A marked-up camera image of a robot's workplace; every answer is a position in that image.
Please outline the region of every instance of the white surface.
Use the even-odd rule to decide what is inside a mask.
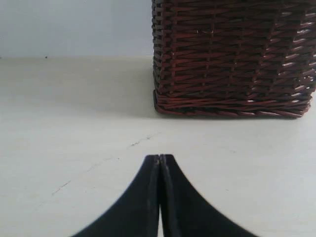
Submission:
[[[0,0],[0,56],[152,55],[150,0]]]
[[[161,116],[151,57],[2,59],[0,72],[1,237],[73,234],[158,153],[259,236],[316,236],[315,108],[294,120]]]

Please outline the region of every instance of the woven wicker texture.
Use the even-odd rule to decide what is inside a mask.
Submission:
[[[316,88],[316,0],[153,0],[156,109],[301,117]]]

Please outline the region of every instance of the wall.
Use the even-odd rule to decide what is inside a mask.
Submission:
[[[151,55],[151,0],[0,0],[0,56]]]

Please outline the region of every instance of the scratch mark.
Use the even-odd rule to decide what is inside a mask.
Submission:
[[[100,166],[101,164],[102,164],[102,162],[93,164],[93,165],[87,170],[87,172],[90,172],[91,170],[95,169],[96,167]]]
[[[153,135],[148,135],[147,137],[142,138],[142,139],[138,140],[138,141],[135,142],[135,143],[132,143],[129,147],[135,147],[135,146],[139,145],[141,142],[149,141],[149,140],[151,140],[153,137],[155,137],[155,136],[157,136],[157,135],[159,135],[159,134],[161,134],[161,132],[156,133],[156,134],[153,134]]]
[[[71,182],[68,181],[67,183],[63,184],[62,186],[60,186],[55,192],[53,192],[51,195],[54,196],[56,193],[58,193],[62,188],[64,188],[65,186],[67,186],[69,183]]]

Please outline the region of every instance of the white floor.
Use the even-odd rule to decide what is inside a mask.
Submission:
[[[0,236],[74,234],[158,153],[259,236],[316,236],[315,108],[173,118],[154,111],[152,90],[151,57],[0,59]]]

